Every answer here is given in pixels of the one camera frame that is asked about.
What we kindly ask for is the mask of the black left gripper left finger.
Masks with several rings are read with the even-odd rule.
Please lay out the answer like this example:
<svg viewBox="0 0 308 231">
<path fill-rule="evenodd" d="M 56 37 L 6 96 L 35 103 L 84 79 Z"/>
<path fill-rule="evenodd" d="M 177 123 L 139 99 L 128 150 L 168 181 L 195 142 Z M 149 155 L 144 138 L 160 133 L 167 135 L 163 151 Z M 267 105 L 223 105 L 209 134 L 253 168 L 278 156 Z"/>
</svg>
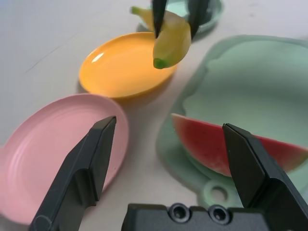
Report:
<svg viewBox="0 0 308 231">
<path fill-rule="evenodd" d="M 85 210 L 100 200 L 116 117 L 96 122 L 69 152 L 35 214 L 31 231 L 77 231 Z"/>
</svg>

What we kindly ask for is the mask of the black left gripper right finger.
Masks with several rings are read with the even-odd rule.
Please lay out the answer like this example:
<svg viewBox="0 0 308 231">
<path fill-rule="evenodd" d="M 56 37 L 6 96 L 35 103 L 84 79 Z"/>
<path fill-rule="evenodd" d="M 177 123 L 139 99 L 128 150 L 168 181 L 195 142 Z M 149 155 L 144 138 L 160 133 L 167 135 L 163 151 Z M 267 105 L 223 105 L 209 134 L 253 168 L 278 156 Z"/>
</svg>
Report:
<svg viewBox="0 0 308 231">
<path fill-rule="evenodd" d="M 261 212 L 272 231 L 306 231 L 308 205 L 261 141 L 231 124 L 222 129 L 229 169 L 244 208 Z"/>
</svg>

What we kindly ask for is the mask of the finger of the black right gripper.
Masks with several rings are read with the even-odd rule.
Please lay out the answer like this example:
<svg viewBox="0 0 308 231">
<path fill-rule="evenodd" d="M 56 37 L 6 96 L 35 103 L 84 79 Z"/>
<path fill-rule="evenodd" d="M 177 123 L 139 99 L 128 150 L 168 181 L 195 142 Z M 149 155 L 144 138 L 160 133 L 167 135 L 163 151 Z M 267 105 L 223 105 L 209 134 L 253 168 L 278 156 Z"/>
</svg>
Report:
<svg viewBox="0 0 308 231">
<path fill-rule="evenodd" d="M 153 24 L 155 37 L 158 38 L 165 15 L 167 0 L 152 0 Z"/>
<path fill-rule="evenodd" d="M 189 0 L 188 1 L 188 22 L 191 28 L 191 38 L 196 35 L 199 26 L 207 23 L 212 17 L 210 0 Z"/>
</svg>

